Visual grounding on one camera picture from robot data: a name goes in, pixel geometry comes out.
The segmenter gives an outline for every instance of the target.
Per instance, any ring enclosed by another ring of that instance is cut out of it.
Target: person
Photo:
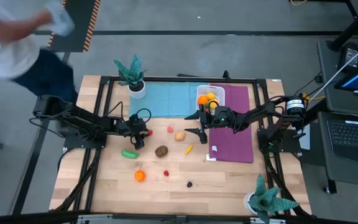
[[[0,79],[11,80],[37,96],[58,96],[76,103],[73,69],[54,53],[39,49],[31,35],[40,26],[51,24],[56,34],[67,35],[74,24],[58,2],[21,21],[7,19],[0,12]]]

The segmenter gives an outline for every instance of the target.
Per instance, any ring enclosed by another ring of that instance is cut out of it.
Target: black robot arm
[[[233,133],[243,131],[253,122],[268,116],[278,117],[278,121],[269,127],[267,137],[269,139],[279,138],[280,133],[286,130],[289,125],[293,125],[296,129],[301,128],[301,121],[305,115],[305,104],[299,96],[278,96],[276,100],[269,100],[265,104],[250,110],[246,113],[238,113],[226,106],[217,106],[214,115],[207,113],[204,106],[200,105],[200,109],[193,115],[185,118],[200,119],[201,129],[185,129],[191,133],[195,133],[200,137],[203,144],[208,142],[205,129],[209,128],[231,128]],[[276,111],[277,105],[285,102],[285,109],[282,113]]]
[[[144,146],[143,139],[149,135],[145,121],[137,114],[130,116],[127,121],[122,117],[100,117],[55,96],[38,98],[33,114],[38,119],[61,122],[62,128],[58,131],[66,139],[81,138],[82,141],[104,145],[107,135],[124,136],[130,137],[138,150]]]

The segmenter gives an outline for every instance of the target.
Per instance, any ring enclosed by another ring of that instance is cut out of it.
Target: wooden tabletop
[[[93,111],[98,93],[100,76],[84,76],[77,105]],[[254,91],[251,84],[236,84],[248,87],[250,108],[255,108]],[[283,95],[280,80],[267,80],[269,97]],[[106,98],[102,98],[100,114]],[[259,89],[263,103],[262,90]],[[114,83],[110,108],[118,102],[124,103],[124,117],[128,117],[130,96],[126,86]],[[119,110],[111,115],[119,116]],[[186,214],[186,215],[251,215],[243,206],[243,198],[255,191],[259,173],[266,176],[264,158],[259,151],[256,130],[258,122],[252,123],[252,145],[254,163],[206,161],[208,144],[202,145],[198,136],[186,133],[182,142],[174,140],[174,134],[167,132],[172,125],[176,131],[197,128],[198,121],[185,121],[183,118],[152,118],[147,127],[153,135],[145,138],[145,147],[138,152],[136,160],[121,156],[123,149],[134,151],[129,138],[108,136],[108,143],[102,150],[92,201],[92,212],[106,213],[143,213],[143,214]],[[184,151],[194,144],[193,150]],[[158,158],[154,150],[165,145],[168,154]],[[78,182],[84,156],[84,149],[74,149],[63,159],[57,176],[50,208],[58,207]],[[291,154],[281,153],[285,183],[289,191],[304,210],[310,212],[300,163]],[[146,180],[138,183],[134,172],[144,170]],[[193,186],[186,185],[191,181]],[[84,187],[80,208],[85,206]]]

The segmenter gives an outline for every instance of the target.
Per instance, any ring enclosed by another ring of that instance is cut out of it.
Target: purple cloth
[[[240,113],[249,111],[248,88],[246,86],[214,85],[224,88],[225,106]],[[218,161],[254,162],[252,152],[251,126],[233,134],[230,128],[209,130],[209,156]]]

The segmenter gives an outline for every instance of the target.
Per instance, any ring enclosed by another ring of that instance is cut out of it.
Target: gray floor
[[[45,2],[0,0],[0,7],[23,18]],[[358,1],[354,5],[358,10]],[[343,30],[351,22],[346,5],[340,3],[306,2],[295,7],[287,0],[102,0],[96,30]],[[48,38],[36,37],[40,46]],[[220,77],[228,70],[232,77],[282,79],[285,93],[292,94],[319,72],[317,41],[317,37],[94,36],[89,52],[72,53],[69,63],[77,86],[83,75],[116,75],[112,61],[129,63],[137,54],[147,75]],[[306,91],[316,87],[313,83]],[[35,96],[25,89],[0,81],[0,142],[5,144],[0,150],[0,215],[10,213],[29,158],[36,128],[28,119],[34,103]],[[25,213],[48,210],[62,146],[62,139],[47,134]],[[321,191],[326,185],[324,169],[305,165],[303,170],[314,215],[358,222],[358,185],[338,183],[339,193],[326,195]]]

